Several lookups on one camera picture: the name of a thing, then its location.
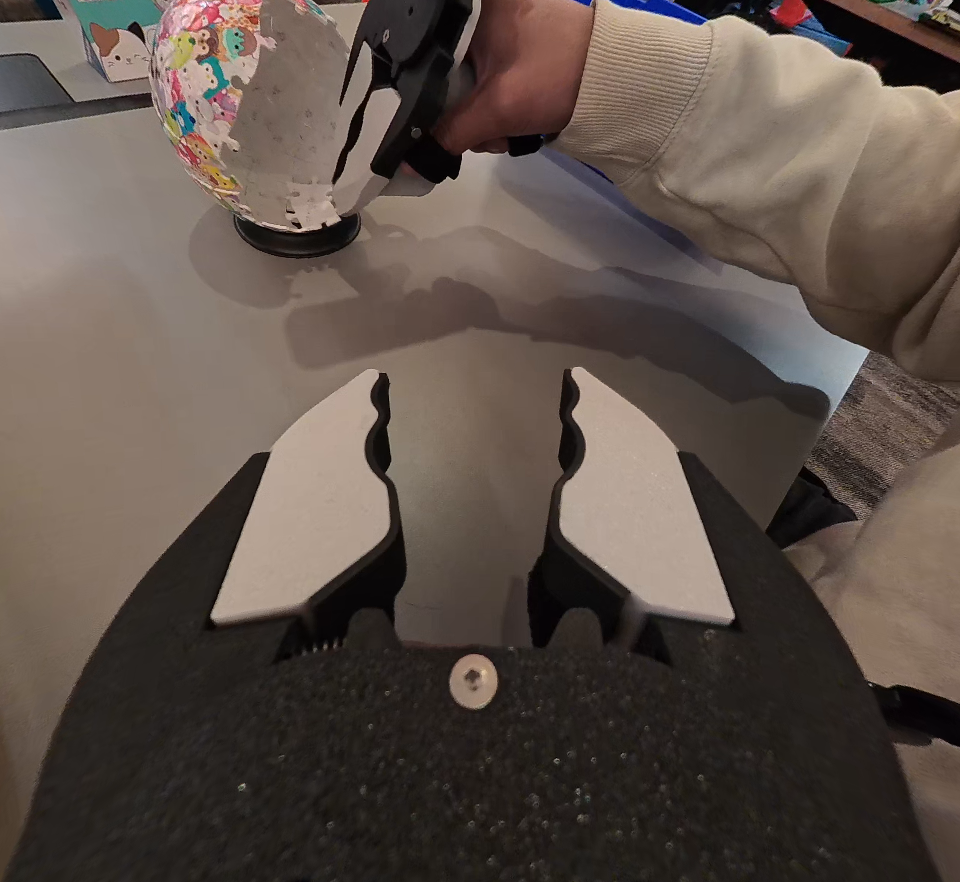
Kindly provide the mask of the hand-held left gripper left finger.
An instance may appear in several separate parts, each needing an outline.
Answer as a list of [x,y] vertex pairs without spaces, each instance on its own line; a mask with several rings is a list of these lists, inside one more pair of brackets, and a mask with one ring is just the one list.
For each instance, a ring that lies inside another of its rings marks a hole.
[[390,382],[366,370],[277,439],[210,612],[216,628],[297,619],[314,644],[357,612],[389,620],[406,576],[387,471]]

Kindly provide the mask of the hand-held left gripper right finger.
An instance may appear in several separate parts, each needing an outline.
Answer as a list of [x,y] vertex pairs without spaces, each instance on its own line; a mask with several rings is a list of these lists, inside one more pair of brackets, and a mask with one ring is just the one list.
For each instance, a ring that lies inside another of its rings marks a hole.
[[602,643],[637,650],[653,617],[711,629],[736,622],[677,446],[584,368],[564,371],[560,476],[530,573],[534,647],[564,616],[593,613]]

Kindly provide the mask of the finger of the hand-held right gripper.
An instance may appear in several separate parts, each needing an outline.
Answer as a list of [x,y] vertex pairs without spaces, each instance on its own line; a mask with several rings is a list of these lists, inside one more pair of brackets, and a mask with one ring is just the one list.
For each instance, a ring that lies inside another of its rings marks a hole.
[[339,216],[354,215],[388,186],[392,177],[378,175],[373,162],[401,102],[387,85],[374,87],[350,120],[342,109],[338,120],[342,140],[331,185],[331,202]]
[[374,81],[374,51],[367,42],[360,42],[354,49],[343,80],[340,108],[360,108]]

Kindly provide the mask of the round black ball stand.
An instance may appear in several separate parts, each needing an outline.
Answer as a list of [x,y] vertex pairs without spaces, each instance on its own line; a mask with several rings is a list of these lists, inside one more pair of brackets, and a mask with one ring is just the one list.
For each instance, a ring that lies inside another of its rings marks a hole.
[[249,246],[258,252],[285,259],[314,259],[340,252],[356,239],[362,227],[359,213],[306,231],[267,228],[238,215],[232,219],[237,234]]

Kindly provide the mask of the colourful puzzle ball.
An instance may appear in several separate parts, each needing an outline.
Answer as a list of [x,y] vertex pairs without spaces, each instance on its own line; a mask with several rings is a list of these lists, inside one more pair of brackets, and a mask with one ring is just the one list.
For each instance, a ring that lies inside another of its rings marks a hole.
[[291,231],[291,182],[332,184],[350,48],[311,0],[174,0],[150,62],[153,106],[191,180],[223,209]]

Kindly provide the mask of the person's right forearm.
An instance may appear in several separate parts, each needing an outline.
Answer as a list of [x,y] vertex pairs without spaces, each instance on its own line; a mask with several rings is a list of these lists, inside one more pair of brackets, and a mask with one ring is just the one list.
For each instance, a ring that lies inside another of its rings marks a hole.
[[593,4],[561,152],[708,255],[795,286],[827,331],[959,377],[959,95],[734,16]]

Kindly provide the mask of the person's right hand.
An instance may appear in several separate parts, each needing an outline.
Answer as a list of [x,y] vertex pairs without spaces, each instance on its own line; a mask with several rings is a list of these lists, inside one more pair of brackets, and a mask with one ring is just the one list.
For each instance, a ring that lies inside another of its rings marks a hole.
[[454,155],[504,153],[508,140],[554,135],[572,117],[594,10],[572,0],[481,0],[466,59],[474,86],[435,128]]

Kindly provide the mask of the black bag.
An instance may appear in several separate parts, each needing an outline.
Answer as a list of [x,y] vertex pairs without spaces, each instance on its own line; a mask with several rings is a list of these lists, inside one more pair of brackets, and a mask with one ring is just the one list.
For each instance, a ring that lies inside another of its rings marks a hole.
[[834,496],[827,484],[803,467],[767,526],[766,534],[782,550],[836,525],[858,522],[856,513]]

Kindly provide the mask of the wooden table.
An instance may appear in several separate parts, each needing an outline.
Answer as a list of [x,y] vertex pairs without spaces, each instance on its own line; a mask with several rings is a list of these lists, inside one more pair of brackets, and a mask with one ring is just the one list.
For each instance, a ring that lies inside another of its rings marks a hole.
[[836,12],[845,12],[849,17],[878,27],[887,34],[904,39],[954,63],[959,62],[958,35],[952,36],[942,29],[931,27],[927,22],[913,19],[895,11],[887,4],[870,0],[804,0],[811,12],[818,15],[832,7]]

